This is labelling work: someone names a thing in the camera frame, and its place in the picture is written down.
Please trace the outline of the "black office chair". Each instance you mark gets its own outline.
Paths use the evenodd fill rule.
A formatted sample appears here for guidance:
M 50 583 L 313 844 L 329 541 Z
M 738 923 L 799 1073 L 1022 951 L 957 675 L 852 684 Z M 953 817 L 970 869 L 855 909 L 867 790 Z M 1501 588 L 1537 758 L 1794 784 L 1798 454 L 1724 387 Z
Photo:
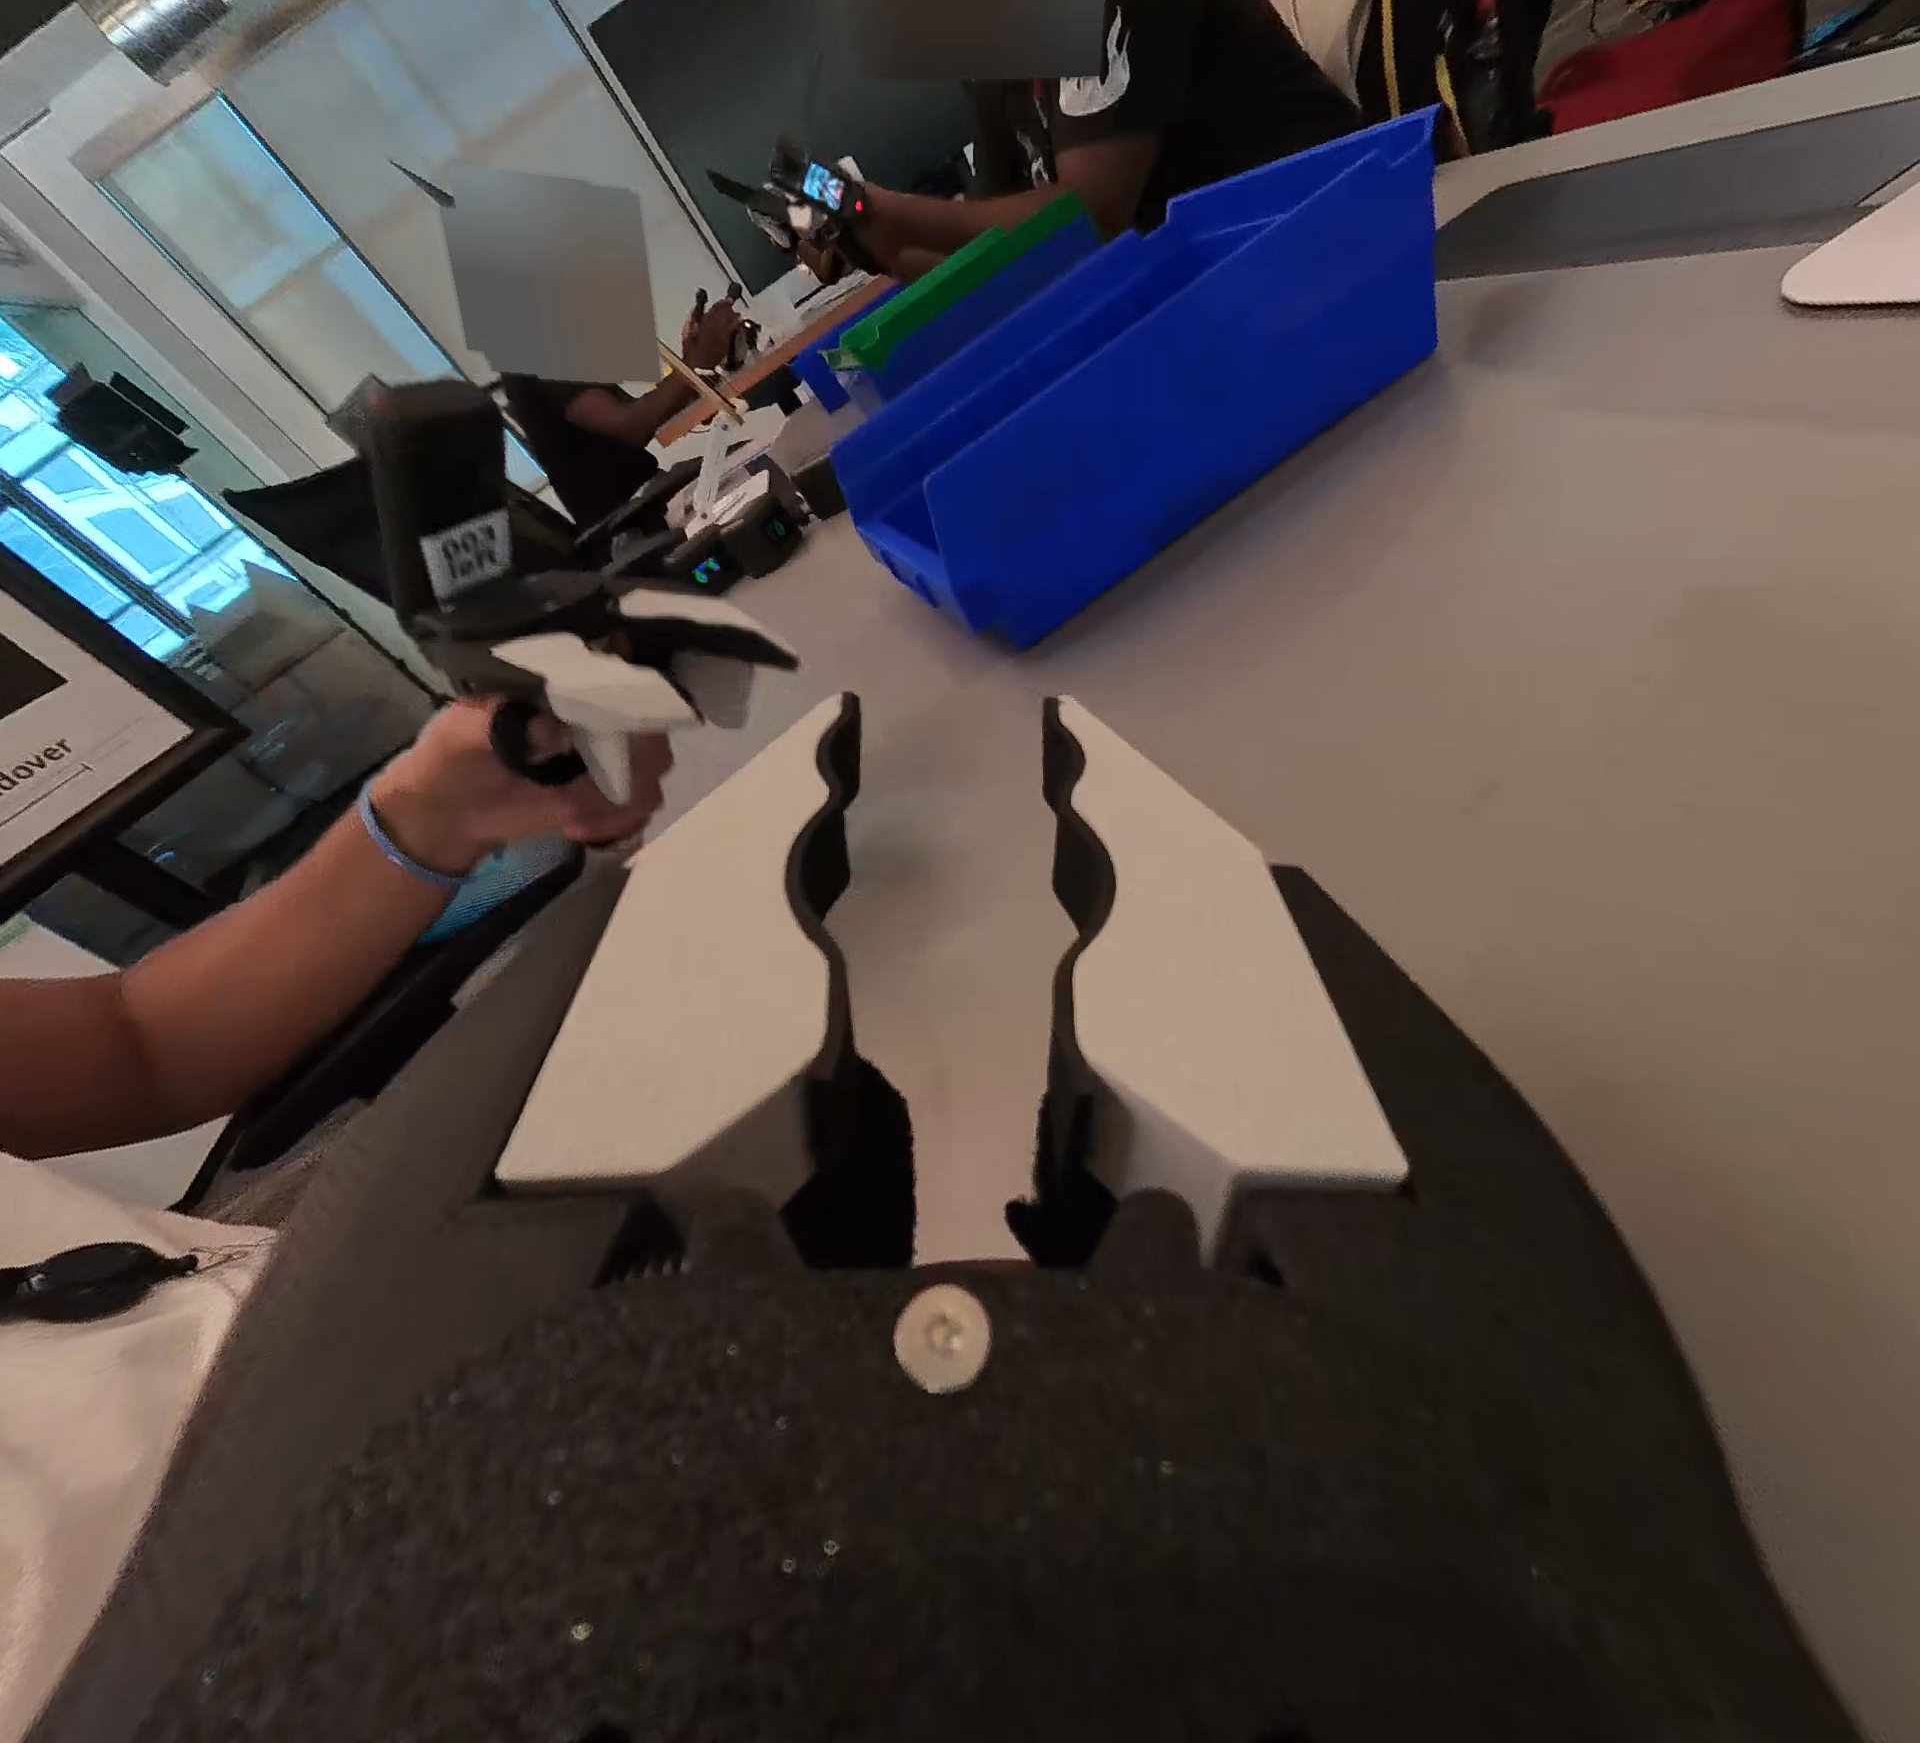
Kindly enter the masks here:
M 350 458 L 312 475 L 221 493 L 228 509 L 275 545 L 389 605 L 380 517 L 368 460 Z

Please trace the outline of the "black badge reel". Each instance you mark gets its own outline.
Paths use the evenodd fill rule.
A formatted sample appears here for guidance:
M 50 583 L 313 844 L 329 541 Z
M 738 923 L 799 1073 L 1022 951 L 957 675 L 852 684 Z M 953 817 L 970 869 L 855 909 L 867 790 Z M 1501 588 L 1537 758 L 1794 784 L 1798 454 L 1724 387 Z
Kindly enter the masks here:
M 94 1243 L 33 1266 L 1 1269 L 1 1325 L 97 1323 L 140 1305 L 158 1287 L 199 1275 L 194 1252 L 165 1254 L 149 1245 Z

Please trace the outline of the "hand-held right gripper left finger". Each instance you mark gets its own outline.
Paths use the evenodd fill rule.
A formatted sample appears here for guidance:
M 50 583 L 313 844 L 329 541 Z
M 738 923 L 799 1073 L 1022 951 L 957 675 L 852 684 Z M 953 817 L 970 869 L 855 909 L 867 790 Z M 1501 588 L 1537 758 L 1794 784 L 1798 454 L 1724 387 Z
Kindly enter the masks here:
M 836 692 L 638 849 L 497 1162 L 514 1197 L 739 1194 L 815 1269 L 899 1269 L 913 1137 L 861 1057 L 828 920 L 852 885 L 861 702 Z

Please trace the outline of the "blue wristband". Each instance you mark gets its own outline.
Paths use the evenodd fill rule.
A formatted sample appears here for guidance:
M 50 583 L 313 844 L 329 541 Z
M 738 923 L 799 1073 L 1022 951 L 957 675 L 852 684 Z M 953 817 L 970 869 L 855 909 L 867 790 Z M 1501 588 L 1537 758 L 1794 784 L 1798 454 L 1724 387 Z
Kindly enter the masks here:
M 433 892 L 445 898 L 452 898 L 467 881 L 469 868 L 464 869 L 437 869 L 418 855 L 409 853 L 400 846 L 389 832 L 387 824 L 381 819 L 381 809 L 378 804 L 378 788 L 384 781 L 384 774 L 378 771 L 355 797 L 355 817 L 357 824 L 371 844 L 373 852 L 395 871 L 407 877 L 414 885 L 419 885 L 426 892 Z

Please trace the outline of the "person's left hand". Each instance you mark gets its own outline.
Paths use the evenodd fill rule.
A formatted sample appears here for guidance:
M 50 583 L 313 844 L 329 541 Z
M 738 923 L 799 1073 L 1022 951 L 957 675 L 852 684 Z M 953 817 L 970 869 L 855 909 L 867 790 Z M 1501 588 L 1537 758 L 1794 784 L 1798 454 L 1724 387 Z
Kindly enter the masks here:
M 462 699 L 439 710 L 381 771 L 381 819 L 395 841 L 421 861 L 469 873 L 494 852 L 532 841 L 609 846 L 637 840 L 658 812 L 674 756 L 661 734 L 626 744 L 629 795 L 610 797 L 591 777 L 542 786 L 514 769 L 492 744 L 505 715 L 501 699 Z M 357 871 L 414 885 L 368 844 L 357 817 L 345 825 L 344 852 Z

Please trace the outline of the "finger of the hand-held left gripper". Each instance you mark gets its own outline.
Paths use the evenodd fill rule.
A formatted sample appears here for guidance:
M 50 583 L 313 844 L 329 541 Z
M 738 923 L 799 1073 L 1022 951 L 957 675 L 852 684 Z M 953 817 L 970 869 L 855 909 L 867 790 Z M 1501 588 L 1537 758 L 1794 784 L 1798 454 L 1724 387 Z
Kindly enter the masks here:
M 536 710 L 589 732 L 668 732 L 702 723 L 682 689 L 657 668 L 591 646 L 574 633 L 534 633 L 494 646 L 506 692 L 514 682 Z
M 698 588 L 629 587 L 614 615 L 626 661 L 663 675 L 713 726 L 747 724 L 758 676 L 802 665 L 784 636 Z

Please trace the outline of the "blue bin with green liner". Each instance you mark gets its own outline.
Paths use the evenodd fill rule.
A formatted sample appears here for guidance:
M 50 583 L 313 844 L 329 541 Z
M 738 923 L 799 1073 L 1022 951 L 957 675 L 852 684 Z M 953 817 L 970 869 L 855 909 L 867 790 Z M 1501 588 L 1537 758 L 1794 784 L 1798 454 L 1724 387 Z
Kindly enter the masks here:
M 1103 245 L 1081 199 L 1057 196 L 1013 229 L 986 230 L 912 284 L 863 299 L 845 322 L 809 337 L 789 366 L 828 411 L 878 411 Z

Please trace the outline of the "black wall speaker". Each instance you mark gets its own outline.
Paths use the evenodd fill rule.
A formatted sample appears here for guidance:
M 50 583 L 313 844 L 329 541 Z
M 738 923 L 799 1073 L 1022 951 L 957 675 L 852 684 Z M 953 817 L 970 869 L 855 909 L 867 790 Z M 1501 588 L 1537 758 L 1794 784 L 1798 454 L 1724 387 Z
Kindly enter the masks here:
M 78 366 L 49 391 L 49 402 L 60 432 L 121 474 L 183 475 L 196 454 L 184 442 L 184 417 L 119 372 L 103 381 Z

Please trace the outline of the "large framed tag sign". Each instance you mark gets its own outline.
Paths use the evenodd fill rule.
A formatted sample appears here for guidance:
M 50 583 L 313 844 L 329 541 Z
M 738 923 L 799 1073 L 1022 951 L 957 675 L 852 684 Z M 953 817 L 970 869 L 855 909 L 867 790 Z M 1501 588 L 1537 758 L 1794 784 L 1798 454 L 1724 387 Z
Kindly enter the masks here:
M 9 553 L 1 562 L 1 915 L 68 875 L 176 931 L 217 902 L 124 832 L 245 728 Z

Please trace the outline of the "large black monitor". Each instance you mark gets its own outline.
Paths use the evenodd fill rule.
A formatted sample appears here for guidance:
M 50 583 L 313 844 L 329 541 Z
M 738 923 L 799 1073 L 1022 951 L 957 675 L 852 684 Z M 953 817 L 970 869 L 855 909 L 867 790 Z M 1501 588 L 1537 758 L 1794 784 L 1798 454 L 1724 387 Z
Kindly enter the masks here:
M 967 95 L 867 77 L 841 0 L 622 0 L 589 33 L 749 294 L 789 257 L 713 172 L 758 188 L 788 140 L 916 195 L 960 195 L 970 180 Z

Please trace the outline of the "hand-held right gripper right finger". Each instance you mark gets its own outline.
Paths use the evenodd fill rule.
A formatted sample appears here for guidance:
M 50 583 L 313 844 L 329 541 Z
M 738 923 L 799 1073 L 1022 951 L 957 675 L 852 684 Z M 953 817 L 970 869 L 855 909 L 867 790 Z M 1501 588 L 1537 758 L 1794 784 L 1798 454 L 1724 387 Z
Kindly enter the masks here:
M 1051 980 L 1029 1262 L 1078 1269 L 1118 1203 L 1187 1205 L 1217 1260 L 1252 1192 L 1392 1192 L 1409 1161 L 1258 846 L 1071 696 L 1043 705 Z

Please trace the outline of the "dark desk mat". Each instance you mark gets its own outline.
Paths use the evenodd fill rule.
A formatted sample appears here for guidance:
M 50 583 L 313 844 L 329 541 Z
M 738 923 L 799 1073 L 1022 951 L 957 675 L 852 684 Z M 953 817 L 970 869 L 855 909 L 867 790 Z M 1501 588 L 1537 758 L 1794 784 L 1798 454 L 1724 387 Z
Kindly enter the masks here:
M 1916 105 L 1623 157 L 1513 183 L 1435 235 L 1441 280 L 1811 242 L 1916 170 Z

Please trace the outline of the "blue plastic bin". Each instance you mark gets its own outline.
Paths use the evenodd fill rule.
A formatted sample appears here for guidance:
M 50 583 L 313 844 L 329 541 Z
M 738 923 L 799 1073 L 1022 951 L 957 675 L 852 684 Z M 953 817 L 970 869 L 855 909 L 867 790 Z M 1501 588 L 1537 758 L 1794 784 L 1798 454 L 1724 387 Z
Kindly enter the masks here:
M 832 458 L 912 595 L 1029 649 L 1437 344 L 1440 105 L 1176 196 Z

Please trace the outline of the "person's left forearm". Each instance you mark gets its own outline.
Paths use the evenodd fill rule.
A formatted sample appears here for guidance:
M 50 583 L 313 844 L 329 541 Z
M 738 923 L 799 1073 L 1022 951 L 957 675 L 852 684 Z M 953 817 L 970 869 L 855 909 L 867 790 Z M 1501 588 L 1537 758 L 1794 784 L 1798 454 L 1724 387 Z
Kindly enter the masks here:
M 352 819 L 127 969 L 3 980 L 3 1154 L 109 1150 L 230 1115 L 347 1020 L 450 899 Z

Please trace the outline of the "red floor bin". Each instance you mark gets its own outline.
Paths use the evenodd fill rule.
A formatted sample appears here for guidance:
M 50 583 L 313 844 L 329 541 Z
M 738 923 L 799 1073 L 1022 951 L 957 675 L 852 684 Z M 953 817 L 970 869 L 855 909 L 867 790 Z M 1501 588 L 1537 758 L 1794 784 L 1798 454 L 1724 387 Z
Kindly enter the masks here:
M 1805 1 L 1705 0 L 1557 63 L 1538 106 L 1563 136 L 1775 80 L 1801 51 Z

